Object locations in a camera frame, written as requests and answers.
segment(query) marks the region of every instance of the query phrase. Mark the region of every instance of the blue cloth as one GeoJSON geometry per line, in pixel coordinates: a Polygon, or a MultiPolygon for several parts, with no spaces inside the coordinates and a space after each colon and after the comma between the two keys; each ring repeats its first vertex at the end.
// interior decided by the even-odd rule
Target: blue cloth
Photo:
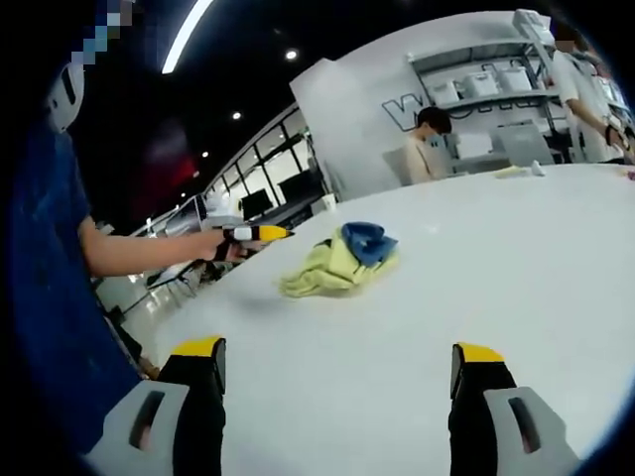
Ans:
{"type": "Polygon", "coordinates": [[[355,221],[341,227],[341,237],[359,263],[363,266],[375,266],[384,261],[397,245],[384,234],[384,229],[374,223],[355,221]]]}
{"type": "Polygon", "coordinates": [[[106,414],[140,378],[90,288],[77,235],[89,208],[70,136],[39,124],[25,156],[7,227],[17,343],[52,418],[70,447],[85,453],[101,437],[106,414]]]}

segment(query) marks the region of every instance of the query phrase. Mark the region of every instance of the yellow cloth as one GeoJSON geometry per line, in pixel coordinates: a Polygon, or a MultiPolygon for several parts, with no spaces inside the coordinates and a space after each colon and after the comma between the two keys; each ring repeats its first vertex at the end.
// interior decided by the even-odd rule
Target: yellow cloth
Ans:
{"type": "Polygon", "coordinates": [[[333,233],[330,246],[318,244],[299,271],[282,278],[280,292],[290,298],[344,296],[391,269],[397,262],[397,252],[393,250],[383,262],[371,268],[361,266],[348,251],[338,228],[333,233]]]}

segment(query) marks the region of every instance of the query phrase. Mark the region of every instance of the fluorescent light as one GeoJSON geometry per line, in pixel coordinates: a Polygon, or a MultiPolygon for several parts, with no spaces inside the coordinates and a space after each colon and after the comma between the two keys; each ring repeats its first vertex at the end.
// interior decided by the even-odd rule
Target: fluorescent light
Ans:
{"type": "Polygon", "coordinates": [[[172,47],[170,48],[170,52],[168,53],[168,57],[166,58],[166,62],[163,65],[163,74],[170,74],[177,67],[177,62],[179,62],[179,58],[181,57],[181,53],[183,49],[186,47],[188,40],[190,39],[191,33],[196,28],[198,21],[207,10],[207,7],[214,0],[197,0],[193,8],[190,10],[190,14],[186,18],[186,20],[181,25],[181,29],[175,38],[175,42],[172,43],[172,47]]]}
{"type": "Polygon", "coordinates": [[[285,60],[295,61],[298,59],[298,50],[287,50],[285,53],[285,60]]]}

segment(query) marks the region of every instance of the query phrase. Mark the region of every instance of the white table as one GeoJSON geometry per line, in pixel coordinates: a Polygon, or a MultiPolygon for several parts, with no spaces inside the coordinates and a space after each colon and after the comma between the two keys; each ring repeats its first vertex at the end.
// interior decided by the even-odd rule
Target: white table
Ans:
{"type": "Polygon", "coordinates": [[[635,377],[635,183],[612,166],[453,178],[346,202],[201,292],[158,335],[227,338],[223,474],[443,475],[450,350],[506,357],[581,457],[635,377]],[[339,222],[382,224],[401,264],[359,297],[280,297],[339,222]]]}

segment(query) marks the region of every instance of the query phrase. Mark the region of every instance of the ceiling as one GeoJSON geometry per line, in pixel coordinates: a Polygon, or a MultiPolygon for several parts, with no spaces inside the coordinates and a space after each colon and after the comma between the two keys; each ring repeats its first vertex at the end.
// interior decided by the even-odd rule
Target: ceiling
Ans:
{"type": "Polygon", "coordinates": [[[512,10],[532,2],[490,0],[461,9],[424,0],[215,0],[176,70],[161,68],[194,0],[137,0],[133,27],[86,68],[86,96],[71,133],[95,214],[116,222],[134,193],[141,150],[158,125],[177,117],[203,189],[249,139],[294,102],[289,87],[322,58],[336,60],[386,34],[472,10],[512,10]],[[300,52],[285,61],[289,48],[300,52]],[[240,111],[240,121],[231,119],[240,111]],[[200,153],[209,151],[203,159],[200,153]]]}

